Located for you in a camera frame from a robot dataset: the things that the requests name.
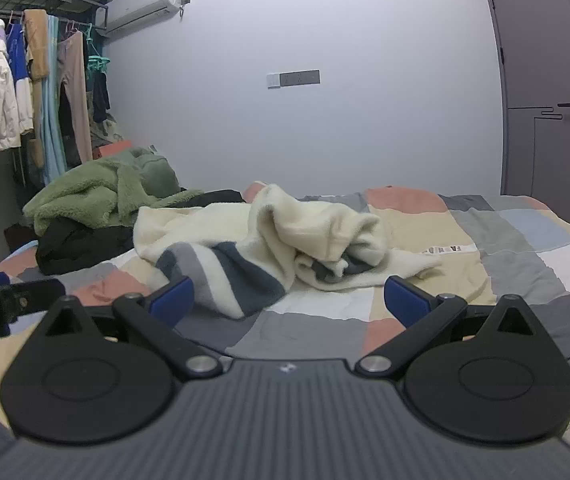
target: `wall outlet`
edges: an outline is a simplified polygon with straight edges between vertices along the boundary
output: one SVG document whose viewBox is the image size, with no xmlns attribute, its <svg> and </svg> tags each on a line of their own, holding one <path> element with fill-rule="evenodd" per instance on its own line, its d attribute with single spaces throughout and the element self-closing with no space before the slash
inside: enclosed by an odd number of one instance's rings
<svg viewBox="0 0 570 480">
<path fill-rule="evenodd" d="M 321 82 L 320 70 L 286 72 L 280 74 L 280 86 L 318 85 Z"/>
</svg>

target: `green fleece blanket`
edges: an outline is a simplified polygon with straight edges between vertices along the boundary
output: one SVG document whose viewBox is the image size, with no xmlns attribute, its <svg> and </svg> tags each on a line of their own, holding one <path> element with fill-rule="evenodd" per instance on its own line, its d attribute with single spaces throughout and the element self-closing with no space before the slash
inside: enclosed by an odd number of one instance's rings
<svg viewBox="0 0 570 480">
<path fill-rule="evenodd" d="M 92 229 L 132 226 L 138 209 L 168 207 L 201 194 L 180 191 L 167 160 L 143 148 L 92 160 L 61 175 L 23 208 L 42 236 L 49 223 L 63 216 Z"/>
</svg>

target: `teal plastic hanger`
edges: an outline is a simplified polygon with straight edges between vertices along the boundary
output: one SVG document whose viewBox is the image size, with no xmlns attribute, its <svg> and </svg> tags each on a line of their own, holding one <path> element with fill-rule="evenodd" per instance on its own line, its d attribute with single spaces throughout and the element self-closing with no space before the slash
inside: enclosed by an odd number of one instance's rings
<svg viewBox="0 0 570 480">
<path fill-rule="evenodd" d="M 105 72 L 107 68 L 107 63 L 110 62 L 110 58 L 100 56 L 98 54 L 98 50 L 94 46 L 94 40 L 92 40 L 92 27 L 93 25 L 89 24 L 89 29 L 87 30 L 87 44 L 92 48 L 92 50 L 96 53 L 95 56 L 89 56 L 88 60 L 89 63 L 87 64 L 87 70 L 90 72 Z"/>
</svg>

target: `metal pivot screw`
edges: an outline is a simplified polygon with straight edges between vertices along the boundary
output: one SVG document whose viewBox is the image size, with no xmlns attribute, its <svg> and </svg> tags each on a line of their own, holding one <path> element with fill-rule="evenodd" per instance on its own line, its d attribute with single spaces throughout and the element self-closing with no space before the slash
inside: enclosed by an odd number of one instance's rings
<svg viewBox="0 0 570 480">
<path fill-rule="evenodd" d="M 386 372 L 392 367 L 392 362 L 382 355 L 368 355 L 360 360 L 360 367 L 374 374 Z"/>
<path fill-rule="evenodd" d="M 126 300 L 135 301 L 139 305 L 145 301 L 145 297 L 139 292 L 128 292 L 124 294 L 123 297 L 126 298 Z"/>
<path fill-rule="evenodd" d="M 205 374 L 216 368 L 218 361 L 209 355 L 197 355 L 187 359 L 186 365 L 191 372 Z"/>
<path fill-rule="evenodd" d="M 439 303 L 442 303 L 445 300 L 453 300 L 455 297 L 456 295 L 452 294 L 451 292 L 442 292 L 441 294 L 436 296 Z"/>
</svg>

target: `air conditioner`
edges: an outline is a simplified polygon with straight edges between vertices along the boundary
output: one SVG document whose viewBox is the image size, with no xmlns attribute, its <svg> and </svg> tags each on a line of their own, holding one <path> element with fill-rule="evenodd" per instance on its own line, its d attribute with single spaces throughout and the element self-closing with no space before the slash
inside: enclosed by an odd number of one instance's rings
<svg viewBox="0 0 570 480">
<path fill-rule="evenodd" d="M 107 4 L 107 33 L 123 32 L 160 16 L 178 12 L 180 0 L 113 0 Z M 96 12 L 97 25 L 105 23 L 104 10 Z"/>
</svg>

